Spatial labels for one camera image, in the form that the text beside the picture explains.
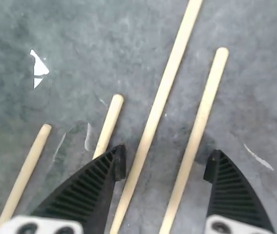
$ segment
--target screw hole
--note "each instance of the screw hole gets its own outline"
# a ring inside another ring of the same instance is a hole
[[[35,234],[38,226],[35,223],[28,223],[23,225],[19,230],[18,234]]]
[[[74,234],[74,230],[69,227],[59,229],[55,234]]]
[[[224,234],[231,234],[231,229],[225,224],[221,222],[215,222],[212,224],[212,229]]]

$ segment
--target gray floor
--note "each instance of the gray floor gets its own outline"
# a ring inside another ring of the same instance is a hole
[[[111,144],[126,144],[130,168],[186,5],[0,1],[0,213],[40,126],[53,130],[17,214],[31,211],[90,160],[115,93],[125,104]],[[172,233],[202,232],[211,189],[203,164],[214,148],[249,179],[277,231],[277,1],[204,0],[121,234],[158,233],[220,46],[229,48],[229,60]],[[50,70],[36,89],[30,49]],[[116,185],[106,229],[122,187]]]

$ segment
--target wooden dowel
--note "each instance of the wooden dowel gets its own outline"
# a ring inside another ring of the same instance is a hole
[[[28,156],[20,170],[20,173],[15,181],[12,191],[6,201],[2,214],[0,215],[0,227],[6,221],[8,221],[14,214],[14,211],[20,201],[22,193],[27,186],[28,180],[36,167],[41,152],[45,146],[46,140],[51,132],[51,126],[44,124],[35,141],[33,142]]]
[[[93,159],[101,156],[107,149],[110,137],[115,128],[121,107],[123,104],[123,97],[120,94],[115,94],[111,100],[106,119],[101,130],[98,144],[96,145]]]
[[[133,166],[130,170],[128,179],[125,183],[116,214],[113,220],[110,234],[117,234],[122,224],[125,213],[131,201],[135,186],[139,179],[139,174],[143,168],[147,153],[154,138],[163,108],[168,99],[173,81],[178,71],[179,64],[182,60],[188,39],[195,24],[202,0],[190,0],[176,40],[174,42],[171,54],[169,56],[166,68],[163,72],[162,79],[147,119],[144,132],[138,145]]]
[[[228,54],[228,49],[224,47],[219,48],[216,52],[159,234],[170,233],[202,135],[208,122]]]

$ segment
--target wooden rod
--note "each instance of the wooden rod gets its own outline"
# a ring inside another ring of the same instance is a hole
[[[163,108],[168,99],[173,81],[178,71],[179,64],[182,60],[188,39],[194,27],[202,0],[190,0],[176,40],[174,42],[171,54],[169,56],[166,68],[164,69],[162,79],[147,119],[144,132],[138,145],[133,166],[130,170],[128,179],[125,183],[116,214],[110,230],[110,234],[117,234],[122,224],[125,213],[131,201],[135,186],[139,179],[139,174],[143,168],[147,153],[154,138]]]
[[[228,54],[228,49],[224,47],[218,48],[216,52],[159,234],[170,233],[202,135],[208,122]]]
[[[13,216],[14,211],[22,196],[22,193],[27,186],[28,180],[34,168],[36,167],[41,152],[45,146],[46,140],[50,135],[51,128],[52,127],[50,125],[44,124],[41,127],[35,141],[33,142],[28,156],[20,170],[12,191],[3,208],[2,214],[0,216],[0,227],[4,222],[8,221]]]
[[[123,97],[120,94],[115,94],[111,100],[106,119],[101,130],[98,144],[96,145],[93,159],[101,156],[107,149],[110,137],[115,128],[120,110],[123,104]]]

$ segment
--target black plastic piece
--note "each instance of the black plastic piece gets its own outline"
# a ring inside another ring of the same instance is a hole
[[[74,220],[84,234],[102,234],[115,182],[125,178],[123,145],[105,152],[58,186],[31,215]]]
[[[221,150],[214,150],[209,156],[204,180],[212,183],[207,217],[221,215],[274,233],[248,180]]]

